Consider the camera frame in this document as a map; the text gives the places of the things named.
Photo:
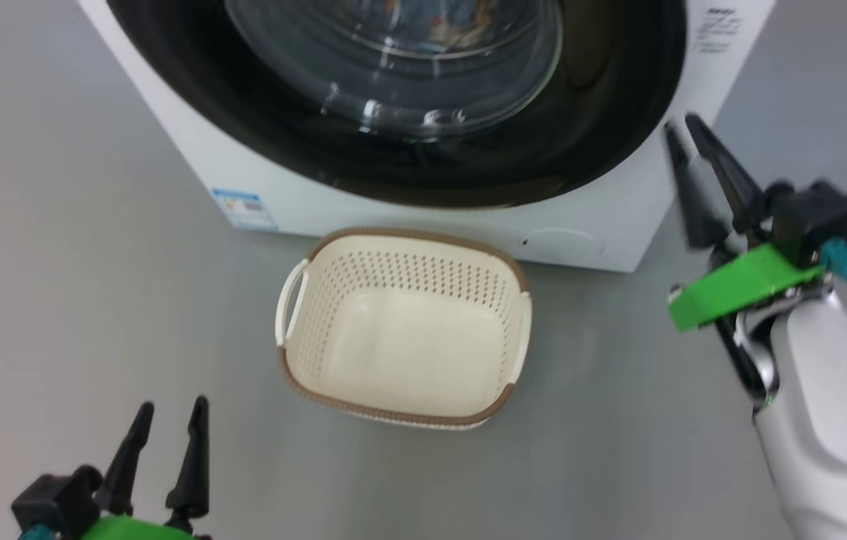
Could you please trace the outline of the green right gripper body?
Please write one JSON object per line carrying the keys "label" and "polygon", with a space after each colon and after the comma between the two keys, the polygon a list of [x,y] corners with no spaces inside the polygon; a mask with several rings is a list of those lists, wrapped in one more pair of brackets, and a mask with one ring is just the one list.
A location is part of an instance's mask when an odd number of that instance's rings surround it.
{"label": "green right gripper body", "polygon": [[678,332],[714,328],[749,399],[772,402],[779,389],[776,362],[768,346],[752,339],[746,318],[761,310],[777,315],[813,296],[824,270],[797,268],[770,244],[742,255],[721,245],[710,259],[716,266],[704,277],[671,291],[671,321]]}

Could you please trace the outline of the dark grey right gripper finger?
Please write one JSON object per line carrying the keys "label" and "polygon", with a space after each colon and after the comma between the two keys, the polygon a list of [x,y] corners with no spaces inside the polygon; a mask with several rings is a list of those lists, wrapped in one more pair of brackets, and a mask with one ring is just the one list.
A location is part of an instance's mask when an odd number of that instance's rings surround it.
{"label": "dark grey right gripper finger", "polygon": [[716,217],[704,197],[704,192],[697,185],[692,174],[690,157],[683,147],[680,134],[671,122],[665,123],[665,146],[687,247],[714,248],[722,244],[728,236],[726,226]]}
{"label": "dark grey right gripper finger", "polygon": [[732,213],[736,233],[761,233],[767,218],[764,191],[698,114],[685,125],[698,153],[711,165]]}

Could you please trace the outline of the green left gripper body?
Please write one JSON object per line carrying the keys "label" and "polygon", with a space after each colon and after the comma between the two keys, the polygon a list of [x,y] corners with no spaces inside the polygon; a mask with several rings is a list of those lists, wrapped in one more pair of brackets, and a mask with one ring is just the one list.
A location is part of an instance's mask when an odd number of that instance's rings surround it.
{"label": "green left gripper body", "polygon": [[193,533],[174,527],[138,520],[127,515],[107,515],[81,536],[84,540],[107,539],[203,539]]}

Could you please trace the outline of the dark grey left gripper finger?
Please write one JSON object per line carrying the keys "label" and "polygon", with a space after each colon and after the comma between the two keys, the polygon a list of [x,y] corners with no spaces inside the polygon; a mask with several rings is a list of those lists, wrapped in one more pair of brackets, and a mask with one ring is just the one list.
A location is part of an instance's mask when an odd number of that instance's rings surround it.
{"label": "dark grey left gripper finger", "polygon": [[190,526],[209,513],[209,400],[198,396],[187,426],[188,444],[166,507],[167,526]]}
{"label": "dark grey left gripper finger", "polygon": [[103,512],[132,516],[132,495],[141,451],[148,444],[155,404],[145,402],[139,407],[128,433],[104,475],[97,491],[97,505]]}

